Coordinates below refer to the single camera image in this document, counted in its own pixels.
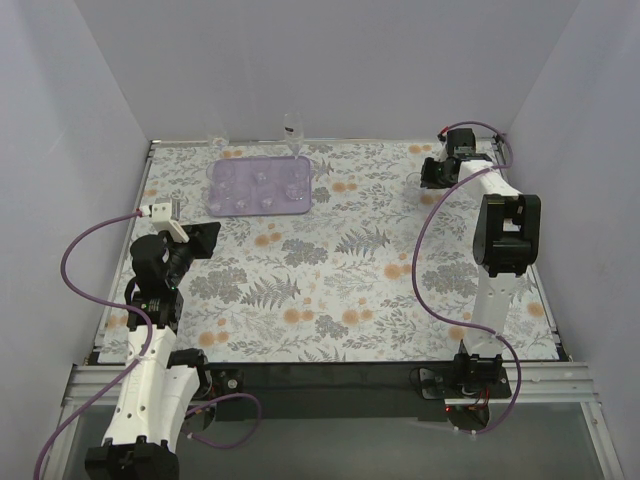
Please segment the clear ribbed tumbler glass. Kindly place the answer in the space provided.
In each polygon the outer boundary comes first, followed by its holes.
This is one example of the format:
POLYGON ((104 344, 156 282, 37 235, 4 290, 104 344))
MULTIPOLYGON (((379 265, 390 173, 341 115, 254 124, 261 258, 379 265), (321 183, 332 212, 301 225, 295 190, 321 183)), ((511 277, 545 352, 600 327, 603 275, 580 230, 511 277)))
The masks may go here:
POLYGON ((207 167, 206 177, 212 186, 228 188, 236 181, 235 164, 232 160, 216 160, 207 167))

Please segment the clear stemmed wine glass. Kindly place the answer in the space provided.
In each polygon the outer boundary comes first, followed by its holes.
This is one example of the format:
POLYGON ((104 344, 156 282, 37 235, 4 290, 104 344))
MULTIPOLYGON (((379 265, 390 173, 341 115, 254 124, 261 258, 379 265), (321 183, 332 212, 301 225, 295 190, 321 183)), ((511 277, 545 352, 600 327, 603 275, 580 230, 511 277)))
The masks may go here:
POLYGON ((209 154, 211 159, 216 161, 224 156, 229 144, 228 132, 219 115, 213 110, 205 112, 203 124, 209 154))

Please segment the tall clear champagne flute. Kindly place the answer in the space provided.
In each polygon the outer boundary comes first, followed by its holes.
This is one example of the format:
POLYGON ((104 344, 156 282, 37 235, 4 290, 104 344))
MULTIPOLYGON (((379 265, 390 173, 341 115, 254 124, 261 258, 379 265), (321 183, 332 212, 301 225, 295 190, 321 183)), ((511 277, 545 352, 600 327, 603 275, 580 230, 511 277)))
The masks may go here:
POLYGON ((304 129, 302 118, 299 113, 289 112, 284 115, 284 139, 295 158, 296 163, 301 165, 301 150, 304 144, 304 129))

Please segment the short clear tumbler glass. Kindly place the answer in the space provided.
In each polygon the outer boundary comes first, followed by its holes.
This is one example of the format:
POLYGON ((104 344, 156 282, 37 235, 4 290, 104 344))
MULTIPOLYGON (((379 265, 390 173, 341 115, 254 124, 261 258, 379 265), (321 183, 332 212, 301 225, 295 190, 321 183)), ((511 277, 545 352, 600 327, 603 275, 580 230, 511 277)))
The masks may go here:
POLYGON ((231 200, 236 212, 245 212, 252 203, 252 189, 245 183, 236 183, 231 191, 231 200))

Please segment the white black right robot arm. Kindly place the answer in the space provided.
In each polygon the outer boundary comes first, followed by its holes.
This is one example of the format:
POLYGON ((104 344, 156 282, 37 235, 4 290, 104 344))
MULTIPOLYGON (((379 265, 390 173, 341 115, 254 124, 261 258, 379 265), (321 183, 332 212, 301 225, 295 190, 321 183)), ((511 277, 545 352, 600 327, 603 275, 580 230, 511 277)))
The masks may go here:
POLYGON ((478 289, 472 316, 460 322, 467 332, 450 362, 418 370, 425 399, 448 395, 488 399, 491 392, 510 397, 502 354, 509 345, 503 331, 517 281, 535 263, 539 251, 541 200, 523 194, 502 175, 502 166, 477 150, 475 121, 444 127, 442 148, 425 159, 419 185, 450 196, 463 188, 479 206, 472 254, 478 289))

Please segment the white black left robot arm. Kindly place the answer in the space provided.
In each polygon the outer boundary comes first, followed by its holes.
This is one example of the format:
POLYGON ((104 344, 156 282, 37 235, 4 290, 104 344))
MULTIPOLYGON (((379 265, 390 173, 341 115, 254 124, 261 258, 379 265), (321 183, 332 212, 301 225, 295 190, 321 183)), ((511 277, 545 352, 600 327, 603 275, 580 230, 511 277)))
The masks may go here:
POLYGON ((90 478, 178 478, 175 450, 189 403, 212 389, 204 352, 174 348, 183 307, 178 286, 194 261, 212 257, 220 228, 218 222, 188 225, 186 242, 163 231, 132 243, 135 275, 125 293, 132 370, 101 445, 86 453, 90 478))

